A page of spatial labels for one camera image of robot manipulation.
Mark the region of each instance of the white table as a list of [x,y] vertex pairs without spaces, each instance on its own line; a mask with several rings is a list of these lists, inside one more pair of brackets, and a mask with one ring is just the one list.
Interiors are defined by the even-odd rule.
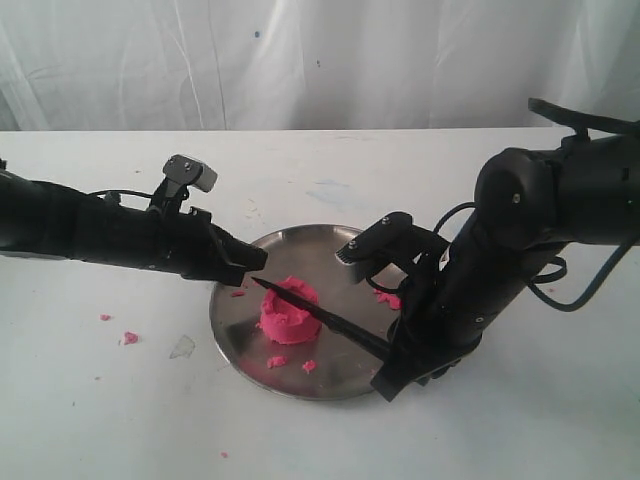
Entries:
[[[190,154],[220,174],[190,202],[253,240],[304,223],[366,227],[393,210],[432,227],[472,198],[492,155],[555,148],[566,133],[2,133],[0,156],[26,178],[152,191],[170,155]],[[610,251],[568,249],[554,295],[575,298]],[[245,380],[216,349],[209,284],[0,257],[0,477],[639,478],[639,261],[632,252],[575,314],[523,293],[472,356],[387,404],[296,401]],[[125,330],[141,343],[118,346]],[[170,360],[182,335],[195,351]]]

